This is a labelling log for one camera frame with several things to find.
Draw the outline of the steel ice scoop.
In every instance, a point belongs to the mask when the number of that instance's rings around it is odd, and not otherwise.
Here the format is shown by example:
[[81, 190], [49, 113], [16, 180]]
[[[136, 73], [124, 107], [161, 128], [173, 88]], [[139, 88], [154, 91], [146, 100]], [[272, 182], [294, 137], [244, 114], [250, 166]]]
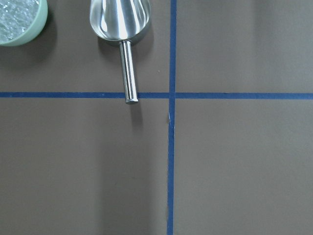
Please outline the steel ice scoop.
[[138, 103], [132, 45], [146, 34], [151, 22], [148, 0], [92, 0], [89, 22], [106, 43], [119, 47], [126, 104]]

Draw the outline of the green bowl of ice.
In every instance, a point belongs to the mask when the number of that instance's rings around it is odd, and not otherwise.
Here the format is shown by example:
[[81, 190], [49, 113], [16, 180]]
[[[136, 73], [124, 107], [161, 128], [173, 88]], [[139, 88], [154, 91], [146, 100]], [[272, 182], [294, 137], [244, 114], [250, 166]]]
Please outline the green bowl of ice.
[[2, 0], [0, 2], [0, 45], [15, 47], [35, 39], [48, 17], [45, 0]]

